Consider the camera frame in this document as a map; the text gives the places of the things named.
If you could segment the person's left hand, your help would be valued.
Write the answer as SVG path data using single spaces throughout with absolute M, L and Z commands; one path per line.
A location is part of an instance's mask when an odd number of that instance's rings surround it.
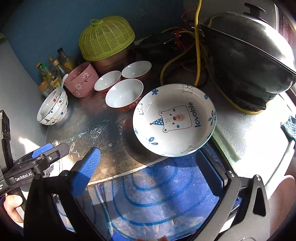
M 16 208 L 20 207 L 23 203 L 23 199 L 19 195 L 6 195 L 4 201 L 4 208 L 10 218 L 17 223 L 23 223 L 23 219 L 17 212 Z

